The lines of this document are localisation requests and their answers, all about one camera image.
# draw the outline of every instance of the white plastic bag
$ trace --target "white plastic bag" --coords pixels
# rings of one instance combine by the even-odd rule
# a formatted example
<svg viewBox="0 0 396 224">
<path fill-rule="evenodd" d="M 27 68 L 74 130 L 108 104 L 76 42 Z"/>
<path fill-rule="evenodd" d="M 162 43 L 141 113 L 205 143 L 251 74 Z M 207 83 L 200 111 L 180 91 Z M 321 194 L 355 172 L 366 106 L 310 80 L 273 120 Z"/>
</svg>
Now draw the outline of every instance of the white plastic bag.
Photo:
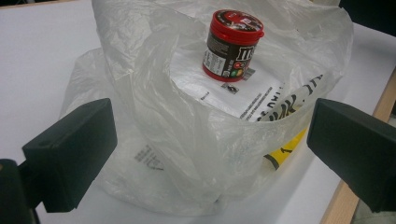
<svg viewBox="0 0 396 224">
<path fill-rule="evenodd" d="M 347 13 L 307 0 L 92 5 L 103 51 L 78 59 L 63 113 L 111 98 L 119 145 L 99 182 L 110 194 L 158 212 L 212 214 L 229 198 L 259 188 L 273 172 L 262 165 L 263 155 L 307 126 L 315 100 L 343 75 L 350 55 Z M 275 78 L 282 91 L 267 98 L 275 100 L 260 122 L 233 116 L 221 97 L 202 99 L 221 86 L 202 71 L 200 56 L 212 13 L 221 8 L 245 11 L 264 24 L 254 76 Z"/>
</svg>

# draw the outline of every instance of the printed logo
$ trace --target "printed logo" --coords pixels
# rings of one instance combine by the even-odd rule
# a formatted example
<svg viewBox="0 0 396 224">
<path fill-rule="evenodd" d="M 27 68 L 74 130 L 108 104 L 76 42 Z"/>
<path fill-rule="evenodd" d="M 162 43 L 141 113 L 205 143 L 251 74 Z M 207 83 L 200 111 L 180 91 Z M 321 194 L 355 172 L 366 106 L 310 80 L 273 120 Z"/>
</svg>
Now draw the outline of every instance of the printed logo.
<svg viewBox="0 0 396 224">
<path fill-rule="evenodd" d="M 311 96 L 312 93 L 314 92 L 315 88 L 317 87 L 318 83 L 322 79 L 322 77 L 323 77 L 323 75 L 312 78 L 311 80 L 309 80 L 308 84 L 303 85 L 299 90 L 303 90 L 303 88 L 307 88 L 308 96 Z M 290 96 L 285 98 L 285 100 L 280 105 L 277 105 L 277 106 L 274 106 L 274 105 L 276 105 L 278 96 L 274 95 L 274 99 L 271 100 L 272 102 L 268 103 L 268 107 L 273 108 L 273 110 L 271 110 L 269 112 L 269 114 L 266 112 L 262 112 L 262 119 L 267 118 L 265 120 L 270 120 L 270 121 L 283 119 L 286 116 L 297 111 L 297 109 L 300 108 L 301 106 L 303 106 L 303 104 L 305 102 L 305 99 L 301 99 L 301 95 L 300 95 L 300 93 L 298 93 L 299 90 L 295 91 L 294 94 L 291 94 Z"/>
<path fill-rule="evenodd" d="M 238 88 L 236 88 L 235 86 L 233 86 L 233 85 L 231 85 L 231 84 L 228 84 L 228 83 L 222 84 L 221 87 L 224 88 L 224 89 L 226 89 L 227 91 L 229 91 L 229 92 L 232 93 L 232 94 L 236 94 L 236 93 L 239 91 Z"/>
<path fill-rule="evenodd" d="M 223 76 L 224 77 L 229 77 L 230 76 L 230 72 L 229 71 L 224 71 L 223 72 Z"/>
<path fill-rule="evenodd" d="M 143 162 L 149 169 L 152 170 L 163 170 L 163 164 L 158 160 L 154 151 L 149 146 L 145 146 L 139 153 L 134 156 L 134 159 L 138 162 Z"/>
<path fill-rule="evenodd" d="M 248 18 L 244 18 L 244 19 L 241 20 L 241 22 L 246 23 L 246 24 L 250 24 L 251 20 L 248 19 Z"/>
<path fill-rule="evenodd" d="M 247 61 L 251 59 L 253 56 L 254 52 L 254 46 L 251 47 L 241 47 L 239 48 L 239 54 L 238 58 L 236 58 L 237 61 Z"/>
</svg>

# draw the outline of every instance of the black object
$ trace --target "black object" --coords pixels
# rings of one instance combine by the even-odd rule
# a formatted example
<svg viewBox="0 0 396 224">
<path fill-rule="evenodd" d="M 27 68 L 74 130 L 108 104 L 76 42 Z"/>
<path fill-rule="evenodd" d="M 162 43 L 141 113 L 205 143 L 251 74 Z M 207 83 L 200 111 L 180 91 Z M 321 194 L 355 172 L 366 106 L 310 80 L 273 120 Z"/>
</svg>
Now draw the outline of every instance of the black object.
<svg viewBox="0 0 396 224">
<path fill-rule="evenodd" d="M 396 115 L 396 102 L 395 102 L 395 104 L 393 105 L 393 108 L 392 108 L 392 115 Z"/>
<path fill-rule="evenodd" d="M 396 129 L 358 109 L 318 99 L 309 148 L 373 212 L 396 211 Z"/>
<path fill-rule="evenodd" d="M 23 147 L 19 167 L 0 160 L 0 223 L 38 221 L 40 202 L 49 213 L 77 208 L 116 145 L 110 100 L 78 107 Z"/>
<path fill-rule="evenodd" d="M 35 0 L 36 3 L 39 3 L 39 2 L 52 2 L 52 1 L 56 1 L 56 0 Z M 22 0 L 1 0 L 0 1 L 0 7 L 27 4 L 26 2 L 27 1 L 22 1 Z"/>
<path fill-rule="evenodd" d="M 340 7 L 354 22 L 396 36 L 396 1 L 341 0 Z"/>
</svg>

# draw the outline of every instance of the white table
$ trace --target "white table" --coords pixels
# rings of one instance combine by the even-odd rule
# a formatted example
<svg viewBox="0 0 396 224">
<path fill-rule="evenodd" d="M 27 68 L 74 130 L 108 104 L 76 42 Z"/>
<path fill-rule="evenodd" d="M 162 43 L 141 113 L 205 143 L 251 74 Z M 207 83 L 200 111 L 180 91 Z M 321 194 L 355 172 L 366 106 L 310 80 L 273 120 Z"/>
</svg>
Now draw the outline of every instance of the white table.
<svg viewBox="0 0 396 224">
<path fill-rule="evenodd" d="M 75 59 L 100 47 L 90 1 L 0 9 L 0 157 L 56 122 Z M 329 98 L 372 114 L 396 65 L 396 38 L 355 24 L 352 58 Z M 339 177 L 301 144 L 254 197 L 210 217 L 173 217 L 121 202 L 92 184 L 79 208 L 42 223 L 319 223 Z"/>
</svg>

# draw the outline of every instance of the wooden table edge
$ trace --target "wooden table edge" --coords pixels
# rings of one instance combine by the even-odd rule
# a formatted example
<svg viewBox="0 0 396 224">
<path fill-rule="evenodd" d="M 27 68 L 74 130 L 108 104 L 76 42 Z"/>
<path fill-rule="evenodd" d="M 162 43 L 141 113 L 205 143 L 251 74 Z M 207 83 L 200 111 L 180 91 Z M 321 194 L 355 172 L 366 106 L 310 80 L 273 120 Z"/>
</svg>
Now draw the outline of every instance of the wooden table edge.
<svg viewBox="0 0 396 224">
<path fill-rule="evenodd" d="M 387 86 L 382 92 L 381 98 L 375 107 L 373 116 L 388 122 L 393 105 L 396 101 L 396 67 L 389 78 Z M 359 198 L 352 192 L 349 186 L 341 180 L 332 196 L 332 200 L 321 220 L 322 224 L 349 224 L 355 214 Z"/>
</svg>

